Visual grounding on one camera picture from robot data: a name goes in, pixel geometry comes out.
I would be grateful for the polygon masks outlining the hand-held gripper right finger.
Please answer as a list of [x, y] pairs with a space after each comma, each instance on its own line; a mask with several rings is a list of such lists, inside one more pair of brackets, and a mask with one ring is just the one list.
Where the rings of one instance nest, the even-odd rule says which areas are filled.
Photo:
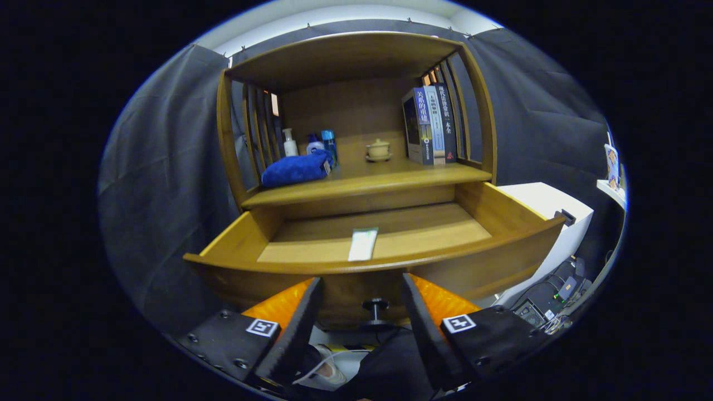
[[479, 308], [410, 272], [402, 296], [429, 381], [440, 390], [503, 375], [550, 339], [502, 306]]

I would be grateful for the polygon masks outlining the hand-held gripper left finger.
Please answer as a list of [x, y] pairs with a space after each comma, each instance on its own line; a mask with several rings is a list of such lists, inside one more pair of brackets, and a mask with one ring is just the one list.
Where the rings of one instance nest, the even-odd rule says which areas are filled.
[[228, 306], [178, 336], [181, 350], [242, 385], [290, 385], [323, 304], [323, 279], [239, 277], [217, 294]]

